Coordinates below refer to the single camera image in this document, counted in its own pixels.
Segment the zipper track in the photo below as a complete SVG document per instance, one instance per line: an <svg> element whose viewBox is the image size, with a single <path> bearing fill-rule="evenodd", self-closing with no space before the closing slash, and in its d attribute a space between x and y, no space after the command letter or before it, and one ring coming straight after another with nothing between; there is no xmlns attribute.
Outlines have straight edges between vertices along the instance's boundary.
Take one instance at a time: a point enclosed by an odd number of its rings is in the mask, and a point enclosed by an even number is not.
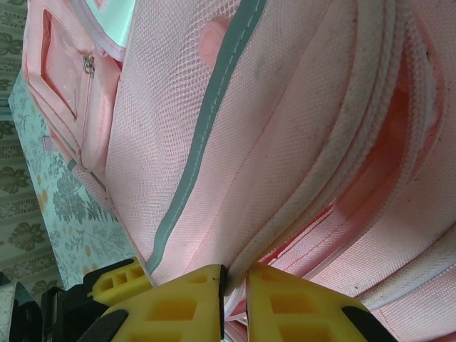
<svg viewBox="0 0 456 342"><path fill-rule="evenodd" d="M428 84L428 79L425 75L425 49L421 41L420 32L418 31L415 19L412 13L412 10L409 4L406 1L397 1L396 9L400 13L405 14L405 42L404 49L407 56L408 62L408 77L410 80L410 100L409 100L409 125L407 136L408 141L405 146L405 156L400 165L400 173L393 185L393 188L390 191L387 199L384 201L381 208L370 220L369 224L366 225L366 228L361 232L355 233L353 238L350 239L350 242L337 248L331 254L329 254L324 261L322 261L317 267L315 267L306 278L315 276L328 264L330 264L336 257L342 254L347 248L349 248L355 241L357 241L362 235L366 233L368 228L372 227L373 224L381 217L381 215L396 201L400 193L403 191L403 188L409 182L414 169L415 164L418 159L419 152L421 151L423 140L425 137L425 116L427 114L426 104L428 102L426 96L426 86ZM402 50L400 47L395 46L394 51ZM390 97L382 97L380 100L379 108L389 106ZM291 238L295 236L296 232L286 232L281 236L281 241L287 243ZM273 252L269 253L272 255L280 246L276 246ZM234 307L237 305L237 302L242 298L243 291L241 288L234 289L231 298L228 300L225 308L227 309L227 316L234 310Z"/></svg>
<svg viewBox="0 0 456 342"><path fill-rule="evenodd" d="M403 12L403 9L404 9L403 7L404 7L403 1L401 1L401 0L398 1L397 5L396 5L395 14L400 16L401 13ZM404 32L404 30L405 30L404 24L405 24L405 20L403 20L402 18L399 17L396 19L395 28L394 28L395 35L398 35L398 34L401 35L401 32ZM355 158L356 162L353 163L350 170L348 171L348 174L341 181L341 184L347 184L347 182L349 182L350 180L353 179L353 177L356 176L356 173L359 170L359 167L362 165L362 163L365 159L365 157L363 157L363 156L366 156L368 154L368 151L370 151L375 144L376 137L378 136L378 133L380 132L383 121L388 112L390 100L392 98L395 83L397 81L398 69L399 69L399 65L400 65L401 55L403 52L403 45L404 45L404 39L402 37L400 37L400 38L396 37L396 38L392 39L392 41L391 41L391 47L390 47L391 55L390 55L390 59L389 59L390 63L388 66L390 66L391 69L397 69L397 71L393 72L391 74L388 74L387 77L385 78L384 86L381 88L382 93L380 96L380 100L378 103L378 110L377 110L377 112L380 115L376 115L375 120L372 122L370 129L369 129L368 137L366 138L366 143L363 145L362 149L360 151L358 151L358 154L356 155L356 158ZM342 193L343 190L344 190L343 186L339 185L338 188L336 188L333 191L333 193L331 194L331 196L329 196L329 197L336 198L337 196L339 196ZM323 216L325 217L325 216L329 215L331 213L332 209L333 208L331 208L328 212L325 212ZM302 233L300 233L298 236L291 235L290 237L287 237L282 244L278 245L277 247L274 247L272 252L268 253L267 256L274 255L278 248L280 248L281 246L287 245L286 248L283 250L283 252L281 252L281 254L285 254L288 250L290 250L292 248L293 245L295 245L295 244L293 244L293 242L290 243L292 239L294 239L294 240L302 239L306 234L309 233L309 230L307 228L308 227L306 227L304 229L304 231Z"/></svg>
<svg viewBox="0 0 456 342"><path fill-rule="evenodd" d="M86 129L87 129L87 111L90 105L90 98L91 98L91 88L92 88L92 81L95 76L95 60L93 56L84 56L83 57L83 71L84 74L87 75L88 81L87 81L87 91L85 93L85 107L84 107L84 122L83 122L83 131L82 131L82 136L81 136L81 148L79 150L79 160L81 162L81 167L86 169L87 167L83 165L83 158L81 155L81 150L86 142Z"/></svg>
<svg viewBox="0 0 456 342"><path fill-rule="evenodd" d="M421 151L425 139L425 117L428 107L426 106L428 98L426 84L428 84L425 75L426 52L421 40L421 35L413 16L409 3L404 2L406 11L405 26L405 43L404 52L408 62L408 80L409 80L409 125L407 129L408 143L405 146L406 154L400 165L400 174L390 191L388 198L384 201L381 208L377 211L370 222L359 233L354 234L351 243L339 247L333 251L323 262L312 269L307 275L307 279L315 277L320 271L332 263L338 256L344 253L350 246L358 241L387 211L400 196L405 186L410 181L415 171L416 162L419 152Z"/></svg>

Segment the gray reflective stripe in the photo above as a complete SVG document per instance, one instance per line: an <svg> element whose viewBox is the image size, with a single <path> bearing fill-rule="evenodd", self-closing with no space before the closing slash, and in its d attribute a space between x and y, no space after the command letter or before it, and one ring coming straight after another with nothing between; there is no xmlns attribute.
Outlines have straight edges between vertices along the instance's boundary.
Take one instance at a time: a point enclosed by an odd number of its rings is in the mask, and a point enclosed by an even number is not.
<svg viewBox="0 0 456 342"><path fill-rule="evenodd" d="M172 198L170 208L155 233L154 249L146 263L149 274L154 272L162 261L166 243L193 191L200 172L199 168L201 167L204 149L209 140L220 104L239 57L263 14L266 2L267 0L242 0L228 27L201 104L187 164Z"/></svg>
<svg viewBox="0 0 456 342"><path fill-rule="evenodd" d="M70 160L70 162L68 163L68 169L70 170L70 172L73 171L74 167L75 167L77 164L78 164L78 163L77 163L74 159Z"/></svg>

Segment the zipper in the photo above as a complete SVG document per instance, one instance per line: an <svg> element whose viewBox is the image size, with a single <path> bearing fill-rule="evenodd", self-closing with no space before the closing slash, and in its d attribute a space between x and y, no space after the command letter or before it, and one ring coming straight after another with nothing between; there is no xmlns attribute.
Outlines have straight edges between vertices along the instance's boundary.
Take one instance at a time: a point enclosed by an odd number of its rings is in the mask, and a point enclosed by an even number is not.
<svg viewBox="0 0 456 342"><path fill-rule="evenodd" d="M93 78L95 74L95 59L92 56L83 56L83 70L86 75L90 76L90 79Z"/></svg>
<svg viewBox="0 0 456 342"><path fill-rule="evenodd" d="M427 104L432 104L428 96L427 84L431 82L428 79L428 75L425 70L425 62L427 60L426 52L424 49L421 34L418 30L415 18L413 16L410 5L405 8L406 11L406 26L405 26L405 42L404 52L408 63L408 80L409 80L409 125L408 125L408 143L405 146L405 157L399 167L399 175L393 188L390 191L387 199L381 205L381 208L373 216L370 222L362 229L361 232L354 234L350 238L350 243L340 246L334 250L329 256L325 258L318 266L313 268L307 273L306 278L311 279L315 277L321 270L326 268L332 263L338 256L344 253L351 245L358 241L388 210L391 205L400 196L405 186L412 178L417 161L419 158L420 151L423 148L425 140L426 129L426 117L429 113L432 114L432 109Z"/></svg>
<svg viewBox="0 0 456 342"><path fill-rule="evenodd" d="M390 190L390 194L383 201L379 210L372 216L372 219L369 220L368 224L364 225L365 229L357 232L351 232L351 235L347 243L343 246L336 247L332 252L329 252L319 264L316 265L310 272L307 274L306 278L311 278L324 269L328 264L330 264L336 257L342 254L347 248L349 248L355 241L357 241L365 232L374 225L374 223L381 217L381 215L394 203L398 198L401 191L409 182L410 178L413 176L415 167L417 164L417 159L420 151L423 147L423 142L426 135L425 127L425 118L429 111L429 101L427 94L427 85L430 82L432 76L426 74L425 63L426 63L426 54L424 46L421 40L420 32L418 31L415 19L412 13L410 6L408 6L406 1L397 1L396 11L401 15L404 14L403 19L405 18L405 41L403 41L403 48L408 62L408 79L410 81L410 100L409 100L409 119L408 119L408 140L404 147L404 157L401 162L401 165L398 168L398 175L394 182L393 187ZM393 49L396 53L399 53L399 56L402 53L401 46L394 46ZM384 97L380 100L378 108L382 106L389 106L390 98ZM296 237L296 230L286 228L284 233L280 235L279 241L280 244L275 244L272 252L268 253L269 257L274 257L277 251L284 245L293 244L292 239ZM247 270L247 263L251 259L257 258L257 255L253 255L252 252L257 250L260 245L259 239L252 240L252 245L248 245L246 249L239 255L238 259L233 263L232 269L230 269L230 274L237 275ZM237 305L237 302L241 300L243 296L242 287L233 289L230 299L225 305L227 310L226 315L228 316L230 312L234 310L233 306Z"/></svg>
<svg viewBox="0 0 456 342"><path fill-rule="evenodd" d="M85 92L85 103L84 103L84 111L83 111L83 130L81 132L81 148L78 151L78 159L80 161L80 166L83 170L87 170L87 166L85 166L82 163L82 156L81 156L81 150L84 146L84 142L86 140L86 128L87 128L87 112L88 112L88 107L90 104L90 95L91 95L91 90L92 90L92 80L95 77L95 58L93 56L83 56L83 71L84 73L88 76L87 77L87 83L86 83L86 92Z"/></svg>

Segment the stitching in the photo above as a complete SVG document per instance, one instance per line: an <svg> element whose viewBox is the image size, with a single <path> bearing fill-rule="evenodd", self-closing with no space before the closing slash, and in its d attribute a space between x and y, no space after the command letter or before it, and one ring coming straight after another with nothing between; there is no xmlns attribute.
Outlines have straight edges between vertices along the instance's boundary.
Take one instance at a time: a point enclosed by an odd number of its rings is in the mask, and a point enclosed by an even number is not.
<svg viewBox="0 0 456 342"><path fill-rule="evenodd" d="M114 59L120 59L123 61L125 57L125 47L119 46L114 40L109 37L99 26L97 23L92 11L88 8L88 5L86 2L83 1L81 5L79 5L78 2L75 2L74 6L75 11L82 12L82 18L84 20L84 23L87 24L90 28L93 29L94 34L96 34L96 38L99 41L95 42L96 46L99 46L100 48L109 51L109 54L111 57Z"/></svg>
<svg viewBox="0 0 456 342"><path fill-rule="evenodd" d="M391 327L390 322L388 322L388 320L386 319L386 316L385 316L385 314L383 313L382 309L378 309L378 312L380 312L380 315L382 315L382 317L383 317L383 319L385 320L385 323L386 323L386 325L388 326L388 328L390 329L391 333L393 333L393 335L395 335L396 338L400 339L400 338L399 338L399 335L394 331L393 327Z"/></svg>
<svg viewBox="0 0 456 342"><path fill-rule="evenodd" d="M392 173L395 172L395 169L393 171L390 171L386 176L385 176L385 179L387 180L391 175ZM369 197L372 197L373 196L373 193L375 192L375 190L371 191L368 195L367 195L367 198ZM308 250L304 255L300 256L298 259L296 259L295 261L293 261L290 265L288 265L284 271L288 270L290 267L292 267L293 265L295 265L297 262L301 261L302 259L306 258L310 253L312 253L315 249L319 248L322 244L325 244L328 239L330 237L332 237L333 235L335 234L338 234L340 233L342 230L343 230L343 226L353 217L353 215L355 214L352 214L350 217L347 217L342 223L340 223L337 227L334 227L334 229L332 229L330 232L328 232L328 234L320 241L318 242L315 246L313 246L310 250ZM319 222L312 230L314 229L318 229L318 227L320 227L321 225L323 224L323 222Z"/></svg>
<svg viewBox="0 0 456 342"><path fill-rule="evenodd" d="M253 14L250 16L250 19L249 19L249 21L247 22L247 25L245 26L244 30L243 30L242 33L240 34L239 39L238 39L238 41L237 41L237 43L236 43L236 46L234 47L234 50L233 50L233 52L232 52L232 54L231 54L231 57L229 58L229 62L228 62L228 64L227 64L227 67L225 68L224 75L223 75L223 77L222 77L222 80L220 81L219 90L217 91L217 96L215 97L214 102L212 103L212 106L211 106L211 112L210 112L209 117L208 117L208 119L207 119L206 127L205 127L204 133L203 133L203 135L202 135L202 139L201 139L202 142L206 139L206 137L207 137L207 135L208 135L208 132L209 132L209 123L211 122L211 120L212 120L212 118L213 118L213 116L214 116L214 114L215 114L215 112L214 112L215 106L216 106L216 104L217 104L217 102L218 102L218 100L219 100L219 98L220 98L221 93L222 93L222 86L224 85L225 80L227 79L228 70L229 70L229 67L231 66L231 64L232 64L232 62L233 62L234 55L236 54L237 49L239 48L240 43L243 41L245 33L247 32L247 30L248 30L249 27L251 26L253 18L254 18L254 17L256 16L256 14L258 13L258 8L259 8L260 3L261 3L261 0L258 0L258 1L256 2L257 5L256 5L256 7L255 7L255 10L254 10ZM200 144L199 150L198 150L198 154L197 154L197 158L196 158L197 160L199 160L200 155L201 155L201 153L202 153L202 150L203 150L203 144ZM184 205L185 199L186 199L187 196L188 196L189 190L190 190L190 188L191 188L191 186L192 186L192 184L193 184L193 181L194 181L194 179L195 179L196 171L197 171L197 164L196 164L196 165L194 166L194 168L193 168L193 172L192 172L192 175L191 175L191 177L190 177L189 184L187 185L187 188L185 189L185 195L182 196L182 199L181 199L181 201L180 201L179 207L177 208L177 210L176 210L176 212L175 212L175 214L174 214L174 217L173 217L172 220L171 220L171 224L168 225L168 228L166 229L165 237L170 233L170 230L172 230L172 229L174 228L174 226L175 226L175 223L176 223L175 220L176 220L176 218L177 218L178 213L179 213L180 210L182 209L182 206ZM154 269L158 264L160 264L160 261L158 261L158 259L156 259L155 262L154 262L154 264L153 264L150 268L151 268L151 269Z"/></svg>
<svg viewBox="0 0 456 342"><path fill-rule="evenodd" d="M322 15L322 17L321 17L320 23L324 20L326 14L328 13L329 8L330 8L330 6L328 5L327 8L326 8L326 10L324 11L324 15ZM282 93L282 95L286 92L287 88L288 88L288 85L285 87L284 92ZM240 173L241 169L244 167L245 161L247 160L247 158L250 156L250 154L252 153L252 151L253 151L253 150L255 149L255 147L257 146L257 143L258 143L258 141L260 140L261 135L262 135L263 132L269 127L270 122L271 122L271 119L272 119L273 116L274 116L274 114L269 118L268 123L264 126L264 129L263 129L262 132L260 133L258 139L256 139L255 143L253 144L253 147L252 147L251 150L249 151L249 154L248 154L248 155L244 158L244 160L242 161L241 166L240 166L239 169L236 171L236 174L235 174L235 176L233 177L233 179L232 179L232 181L231 181L231 183L230 183L230 186L229 186L228 191L231 190L234 181L236 180L236 178L237 178L238 174ZM211 223L211 228L209 229L209 231L208 231L208 232L206 233L206 235L204 236L204 239L201 241L201 243L199 244L199 247L198 247L198 248L200 248L200 247L204 244L204 242L205 242L207 236L208 236L209 233L212 231L213 224L214 224L214 222L217 220L217 218L219 217L219 213L220 213L220 208L219 208L219 210L217 211L217 214L215 215L215 218L214 218L214 220L213 220L212 223ZM268 218L267 221L269 221L269 220L271 220L272 218L274 218L274 217L276 216L276 214L277 214L277 212L273 213L273 215L272 215L270 218ZM193 259L195 258L196 253L197 253L197 252L195 252L195 253L193 254L193 257L192 257L192 260L190 261L190 263L191 263L191 262L193 261ZM185 271L187 271L189 267L190 267L190 264L187 265L187 268L185 269Z"/></svg>

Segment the pink mesh fabric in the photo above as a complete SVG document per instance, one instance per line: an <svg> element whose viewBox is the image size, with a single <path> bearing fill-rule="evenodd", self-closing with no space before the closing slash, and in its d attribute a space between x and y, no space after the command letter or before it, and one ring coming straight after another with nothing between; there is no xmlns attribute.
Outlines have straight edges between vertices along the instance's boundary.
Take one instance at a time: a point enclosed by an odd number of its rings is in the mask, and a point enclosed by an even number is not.
<svg viewBox="0 0 456 342"><path fill-rule="evenodd" d="M200 31L209 21L231 18L236 7L236 1L225 0L137 2L110 137L107 186L145 259L180 181L212 72L198 56Z"/></svg>

